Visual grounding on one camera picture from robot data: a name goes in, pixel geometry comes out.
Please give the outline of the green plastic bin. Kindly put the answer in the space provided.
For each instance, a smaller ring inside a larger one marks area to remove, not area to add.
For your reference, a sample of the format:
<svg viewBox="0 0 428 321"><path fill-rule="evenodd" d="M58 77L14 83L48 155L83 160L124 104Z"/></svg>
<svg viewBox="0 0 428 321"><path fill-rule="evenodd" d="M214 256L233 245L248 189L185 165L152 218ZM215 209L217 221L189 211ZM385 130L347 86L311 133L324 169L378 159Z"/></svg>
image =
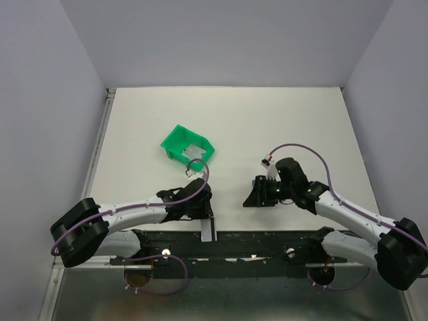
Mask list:
<svg viewBox="0 0 428 321"><path fill-rule="evenodd" d="M190 168L196 171L203 168L203 163L200 161L190 163L193 159L200 158L207 163L215 153L215 147L207 138L179 124L161 142L160 146L170 159L190 165Z"/></svg>

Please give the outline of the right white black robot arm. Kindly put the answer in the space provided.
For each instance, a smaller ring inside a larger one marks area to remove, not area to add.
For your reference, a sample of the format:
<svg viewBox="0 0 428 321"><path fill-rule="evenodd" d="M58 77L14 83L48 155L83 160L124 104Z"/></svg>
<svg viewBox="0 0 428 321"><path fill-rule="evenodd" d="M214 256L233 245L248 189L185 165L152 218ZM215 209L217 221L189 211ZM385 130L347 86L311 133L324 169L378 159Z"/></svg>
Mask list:
<svg viewBox="0 0 428 321"><path fill-rule="evenodd" d="M254 178L244 207L274 207L290 200L353 233L346 235L329 227L318 230L307 247L312 260L341 257L362 264L398 290L408 290L427 269L427 245L412 220L397 221L346 203L328 185L309 181L293 158L262 163L267 174Z"/></svg>

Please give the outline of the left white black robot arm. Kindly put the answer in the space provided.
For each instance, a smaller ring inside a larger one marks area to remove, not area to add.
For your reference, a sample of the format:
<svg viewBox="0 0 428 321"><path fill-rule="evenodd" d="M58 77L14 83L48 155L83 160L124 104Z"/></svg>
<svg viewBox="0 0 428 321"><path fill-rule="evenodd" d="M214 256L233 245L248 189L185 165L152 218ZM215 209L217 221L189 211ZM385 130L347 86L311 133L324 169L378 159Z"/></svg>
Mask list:
<svg viewBox="0 0 428 321"><path fill-rule="evenodd" d="M91 197L82 199L50 228L53 256L67 268L96 256L118 255L132 263L143 263L148 247L141 243L135 227L190 220L210 220L212 191L202 178L185 187L159 191L155 196L120 205L99 205Z"/></svg>

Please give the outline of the silver cards in bin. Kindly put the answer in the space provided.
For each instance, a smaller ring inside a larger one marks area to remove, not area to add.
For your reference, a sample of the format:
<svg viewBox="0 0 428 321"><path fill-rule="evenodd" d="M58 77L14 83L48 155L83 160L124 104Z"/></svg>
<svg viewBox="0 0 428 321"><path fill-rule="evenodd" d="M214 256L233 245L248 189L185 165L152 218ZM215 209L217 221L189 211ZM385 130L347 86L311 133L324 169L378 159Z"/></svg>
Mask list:
<svg viewBox="0 0 428 321"><path fill-rule="evenodd" d="M182 152L182 156L188 164L197 164L200 160L206 161L206 154L207 151L196 144L189 144Z"/></svg>

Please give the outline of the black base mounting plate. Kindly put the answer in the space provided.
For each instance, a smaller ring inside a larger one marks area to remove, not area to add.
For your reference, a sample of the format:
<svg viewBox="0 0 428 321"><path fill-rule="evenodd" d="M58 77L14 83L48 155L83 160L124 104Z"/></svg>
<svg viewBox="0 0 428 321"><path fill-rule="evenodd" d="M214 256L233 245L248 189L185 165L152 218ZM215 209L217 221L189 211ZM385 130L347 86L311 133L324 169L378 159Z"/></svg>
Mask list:
<svg viewBox="0 0 428 321"><path fill-rule="evenodd" d="M140 251L130 261L118 255L112 265L127 270L153 268L158 279L304 278L309 266L333 263L315 244L315 231L220 231L217 241L202 242L196 231L145 231L137 234Z"/></svg>

